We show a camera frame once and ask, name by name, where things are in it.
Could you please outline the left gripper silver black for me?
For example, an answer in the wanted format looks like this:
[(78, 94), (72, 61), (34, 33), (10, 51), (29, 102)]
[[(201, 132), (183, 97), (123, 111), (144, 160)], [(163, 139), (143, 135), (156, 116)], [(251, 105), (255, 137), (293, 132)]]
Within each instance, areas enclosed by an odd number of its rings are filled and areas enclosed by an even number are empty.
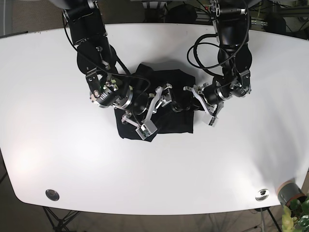
[(218, 122), (218, 114), (224, 107), (226, 97), (222, 94), (222, 86), (219, 82), (213, 84), (204, 83), (203, 86), (185, 86), (184, 91), (190, 91), (193, 97), (190, 100), (192, 111), (203, 111), (203, 122), (215, 127)]

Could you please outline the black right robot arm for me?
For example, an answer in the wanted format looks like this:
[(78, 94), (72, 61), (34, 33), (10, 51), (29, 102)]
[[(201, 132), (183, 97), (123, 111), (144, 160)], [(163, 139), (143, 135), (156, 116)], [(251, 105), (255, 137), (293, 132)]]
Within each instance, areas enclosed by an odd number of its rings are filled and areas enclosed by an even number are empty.
[(135, 127), (146, 140), (158, 131), (151, 120), (158, 107), (172, 102), (169, 83), (148, 93), (150, 79), (131, 74), (110, 45), (107, 31), (96, 0), (54, 0), (62, 10), (65, 34), (77, 52), (79, 70), (85, 74), (90, 100), (101, 108), (113, 107), (124, 111), (123, 124)]

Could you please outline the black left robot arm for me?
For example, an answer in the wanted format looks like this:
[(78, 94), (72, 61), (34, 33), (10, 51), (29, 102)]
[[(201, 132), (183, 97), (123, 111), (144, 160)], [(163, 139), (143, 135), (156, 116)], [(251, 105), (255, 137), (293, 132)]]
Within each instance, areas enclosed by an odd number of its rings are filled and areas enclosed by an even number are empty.
[[(210, 18), (215, 28), (214, 34), (200, 36), (187, 54), (193, 54), (195, 63), (191, 65), (212, 76), (210, 84), (185, 87), (193, 93), (205, 111), (204, 122), (214, 126), (224, 102), (231, 97), (245, 97), (251, 92), (252, 54), (248, 48), (251, 17), (248, 3), (244, 0), (211, 0)], [(205, 66), (198, 57), (198, 47), (205, 45), (207, 38), (216, 38), (218, 63)]]

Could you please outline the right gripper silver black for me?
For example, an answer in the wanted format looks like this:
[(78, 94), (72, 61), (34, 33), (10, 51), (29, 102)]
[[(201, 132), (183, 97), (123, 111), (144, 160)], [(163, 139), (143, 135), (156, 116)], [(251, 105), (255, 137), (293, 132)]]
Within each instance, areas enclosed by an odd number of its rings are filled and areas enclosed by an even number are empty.
[[(153, 135), (157, 131), (157, 127), (151, 117), (157, 113), (158, 108), (169, 106), (176, 113), (183, 111), (181, 104), (176, 101), (172, 88), (172, 84), (169, 83), (166, 83), (163, 87), (157, 87), (155, 94), (149, 94), (146, 103), (136, 98), (131, 104), (132, 108), (122, 115), (122, 124), (134, 126), (135, 132), (142, 140)], [(135, 114), (137, 109), (140, 110), (139, 115), (146, 113), (141, 122), (138, 121)]]

